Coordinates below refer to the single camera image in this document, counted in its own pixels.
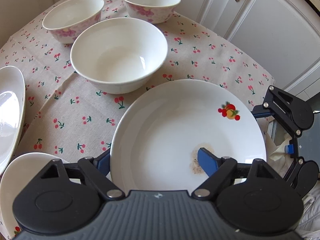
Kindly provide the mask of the cherry print tablecloth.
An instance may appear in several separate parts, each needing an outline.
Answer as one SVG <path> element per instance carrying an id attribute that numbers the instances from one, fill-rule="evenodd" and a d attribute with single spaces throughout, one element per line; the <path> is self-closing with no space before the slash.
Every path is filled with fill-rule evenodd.
<path id="1" fill-rule="evenodd" d="M 1 48 L 1 85 L 21 100 L 13 157 L 43 152 L 76 162 L 113 146 L 121 118 L 163 83 L 214 84 L 219 134 L 263 102 L 274 78 L 242 50 L 170 11 L 153 24 L 124 0 L 60 0 L 36 13 Z"/>

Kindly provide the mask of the plain white bowl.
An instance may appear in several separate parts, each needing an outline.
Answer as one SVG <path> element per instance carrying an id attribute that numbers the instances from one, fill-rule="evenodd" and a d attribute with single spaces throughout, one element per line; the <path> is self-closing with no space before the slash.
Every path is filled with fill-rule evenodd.
<path id="1" fill-rule="evenodd" d="M 161 68 L 168 54 L 164 34 L 136 18 L 112 18 L 96 23 L 73 43 L 74 70 L 109 94 L 126 94 L 142 87 Z"/>

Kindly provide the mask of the far white fruit plate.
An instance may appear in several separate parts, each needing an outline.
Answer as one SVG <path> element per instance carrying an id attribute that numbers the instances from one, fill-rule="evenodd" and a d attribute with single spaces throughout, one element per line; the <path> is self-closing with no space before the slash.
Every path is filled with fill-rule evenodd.
<path id="1" fill-rule="evenodd" d="M 22 134 L 25 116 L 25 81 L 15 66 L 1 68 L 1 173 L 9 165 Z"/>

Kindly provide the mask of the pink floral bowl left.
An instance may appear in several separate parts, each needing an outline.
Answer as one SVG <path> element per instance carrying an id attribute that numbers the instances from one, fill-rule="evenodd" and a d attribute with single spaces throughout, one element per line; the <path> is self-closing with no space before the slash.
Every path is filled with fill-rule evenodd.
<path id="1" fill-rule="evenodd" d="M 60 43 L 73 44 L 77 37 L 101 20 L 104 0 L 68 0 L 44 17 L 42 26 Z"/>

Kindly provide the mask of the pink floral bowl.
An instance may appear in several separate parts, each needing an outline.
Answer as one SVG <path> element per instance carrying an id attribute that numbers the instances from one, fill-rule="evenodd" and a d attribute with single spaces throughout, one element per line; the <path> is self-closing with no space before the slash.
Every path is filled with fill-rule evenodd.
<path id="1" fill-rule="evenodd" d="M 167 21 L 181 0 L 123 0 L 131 18 L 152 24 Z"/>
<path id="2" fill-rule="evenodd" d="M 77 37 L 101 20 L 104 0 L 68 0 L 44 17 L 42 26 L 60 43 L 73 44 Z"/>

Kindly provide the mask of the pink floral bowl right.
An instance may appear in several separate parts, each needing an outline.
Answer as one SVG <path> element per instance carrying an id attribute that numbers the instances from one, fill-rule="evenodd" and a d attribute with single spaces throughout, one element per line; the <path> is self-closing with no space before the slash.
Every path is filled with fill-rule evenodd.
<path id="1" fill-rule="evenodd" d="M 181 0 L 123 0 L 131 18 L 152 24 L 167 21 Z"/>

